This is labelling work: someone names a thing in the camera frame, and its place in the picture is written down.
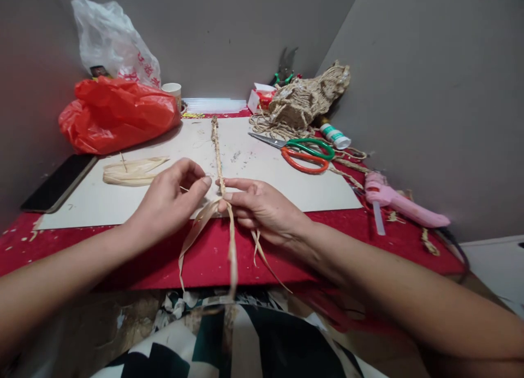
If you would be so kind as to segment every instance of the green-handled scissors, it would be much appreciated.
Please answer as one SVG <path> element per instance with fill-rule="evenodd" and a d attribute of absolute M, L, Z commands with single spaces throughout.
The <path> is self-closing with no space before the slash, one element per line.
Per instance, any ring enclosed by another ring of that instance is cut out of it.
<path fill-rule="evenodd" d="M 264 135 L 254 134 L 254 133 L 248 133 L 250 136 L 268 143 L 269 145 L 276 147 L 281 150 L 282 156 L 284 159 L 295 169 L 298 169 L 299 171 L 305 172 L 305 173 L 311 173 L 311 174 L 318 174 L 324 172 L 326 169 L 328 169 L 329 162 L 333 159 L 335 156 L 335 151 L 331 146 L 329 146 L 327 143 L 316 140 L 314 138 L 303 138 L 303 139 L 293 139 L 289 141 L 282 141 L 274 138 L 269 138 Z M 312 149 L 310 147 L 307 147 L 303 145 L 304 143 L 313 143 L 317 145 L 320 148 L 323 148 L 327 151 L 327 154 L 324 154 L 322 151 L 318 151 L 315 149 Z M 303 150 L 306 153 L 299 153 L 292 150 L 289 150 L 287 147 L 294 147 L 299 150 Z M 315 163 L 320 165 L 321 168 L 308 168 L 300 165 L 299 163 L 293 161 L 294 158 L 299 158 L 301 160 L 309 161 L 311 163 Z"/>

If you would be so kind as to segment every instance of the hot glue gun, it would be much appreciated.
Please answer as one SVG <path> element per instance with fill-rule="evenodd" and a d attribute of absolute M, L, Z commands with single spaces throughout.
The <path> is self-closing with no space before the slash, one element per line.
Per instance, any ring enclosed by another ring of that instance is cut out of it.
<path fill-rule="evenodd" d="M 440 228 L 450 224 L 446 216 L 424 209 L 397 193 L 388 186 L 386 178 L 380 172 L 369 172 L 366 175 L 365 190 L 366 200 L 373 205 L 379 235 L 385 235 L 381 206 L 389 206 L 425 228 Z"/>

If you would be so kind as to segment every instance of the cup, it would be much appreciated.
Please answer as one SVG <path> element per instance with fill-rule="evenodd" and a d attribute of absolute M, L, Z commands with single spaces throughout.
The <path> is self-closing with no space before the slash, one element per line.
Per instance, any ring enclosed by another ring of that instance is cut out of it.
<path fill-rule="evenodd" d="M 176 99 L 176 106 L 179 111 L 182 111 L 182 85 L 179 83 L 165 83 L 162 85 L 162 90 Z"/>

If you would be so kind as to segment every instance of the hand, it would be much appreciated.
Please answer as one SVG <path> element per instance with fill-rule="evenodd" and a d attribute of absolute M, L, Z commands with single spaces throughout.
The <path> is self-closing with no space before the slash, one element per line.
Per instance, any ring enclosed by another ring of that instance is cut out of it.
<path fill-rule="evenodd" d="M 239 224 L 258 228 L 262 237 L 275 245 L 286 245 L 299 239 L 311 226 L 311 220 L 273 186 L 251 179 L 224 179 L 226 187 L 242 190 L 226 193 L 223 199 L 235 207 Z M 220 201 L 218 211 L 227 206 Z"/>
<path fill-rule="evenodd" d="M 153 245 L 178 231 L 189 220 L 211 186 L 202 168 L 183 158 L 159 173 L 126 225 Z M 180 187 L 188 189 L 182 192 Z"/>

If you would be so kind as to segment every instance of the glue bottle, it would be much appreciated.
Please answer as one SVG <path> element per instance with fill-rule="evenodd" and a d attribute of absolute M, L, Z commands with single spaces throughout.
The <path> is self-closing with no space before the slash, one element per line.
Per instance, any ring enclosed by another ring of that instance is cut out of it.
<path fill-rule="evenodd" d="M 340 130 L 335 129 L 329 124 L 329 119 L 322 117 L 320 119 L 320 131 L 338 150 L 344 150 L 351 145 L 351 139 L 347 138 Z"/>

